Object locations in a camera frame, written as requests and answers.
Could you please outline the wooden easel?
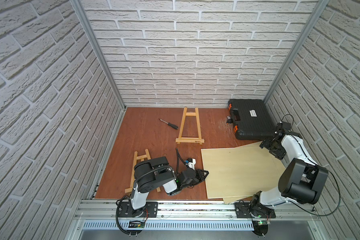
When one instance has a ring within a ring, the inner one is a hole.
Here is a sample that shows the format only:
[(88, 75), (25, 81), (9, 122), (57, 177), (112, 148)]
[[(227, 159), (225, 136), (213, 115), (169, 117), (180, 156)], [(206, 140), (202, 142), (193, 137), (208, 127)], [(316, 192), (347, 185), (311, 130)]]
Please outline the wooden easel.
[(176, 138), (176, 144), (195, 143), (203, 145), (205, 143), (202, 137), (201, 121), (199, 109), (188, 110), (184, 107), (179, 130), (179, 136)]
[(154, 158), (154, 165), (148, 166), (148, 163), (144, 163), (144, 161), (150, 161), (151, 155), (148, 149), (145, 149), (145, 154), (138, 155), (138, 152), (134, 152), (134, 159), (133, 159), (133, 170), (131, 176), (131, 184), (130, 187), (125, 189), (125, 194), (129, 197), (132, 196), (132, 191), (134, 189), (134, 182), (135, 180), (142, 176), (143, 173), (147, 172), (148, 170), (154, 169), (159, 166), (160, 162), (162, 161), (162, 157)]

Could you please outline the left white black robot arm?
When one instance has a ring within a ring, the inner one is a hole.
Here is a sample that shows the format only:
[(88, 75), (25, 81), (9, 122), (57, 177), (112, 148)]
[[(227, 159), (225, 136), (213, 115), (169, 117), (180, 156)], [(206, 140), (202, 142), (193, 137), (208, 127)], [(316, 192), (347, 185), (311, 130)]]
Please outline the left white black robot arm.
[(133, 190), (130, 203), (133, 210), (142, 210), (147, 204), (149, 193), (163, 187), (167, 195), (175, 196), (183, 189), (192, 188), (204, 182), (209, 171), (196, 169), (196, 160), (183, 160), (177, 154), (177, 166), (174, 170), (166, 157), (155, 158), (135, 165)]

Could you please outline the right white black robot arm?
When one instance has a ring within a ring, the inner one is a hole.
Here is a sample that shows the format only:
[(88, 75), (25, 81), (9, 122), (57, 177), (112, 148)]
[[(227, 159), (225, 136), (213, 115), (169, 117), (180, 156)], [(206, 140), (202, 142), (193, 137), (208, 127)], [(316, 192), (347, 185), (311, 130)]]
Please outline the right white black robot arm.
[(267, 211), (289, 201), (314, 205), (321, 196), (329, 171), (313, 160), (302, 136), (291, 128), (290, 123), (277, 123), (274, 136), (260, 144), (260, 148), (266, 148), (277, 159), (287, 161), (288, 165), (277, 187), (253, 195), (250, 207), (255, 210)]

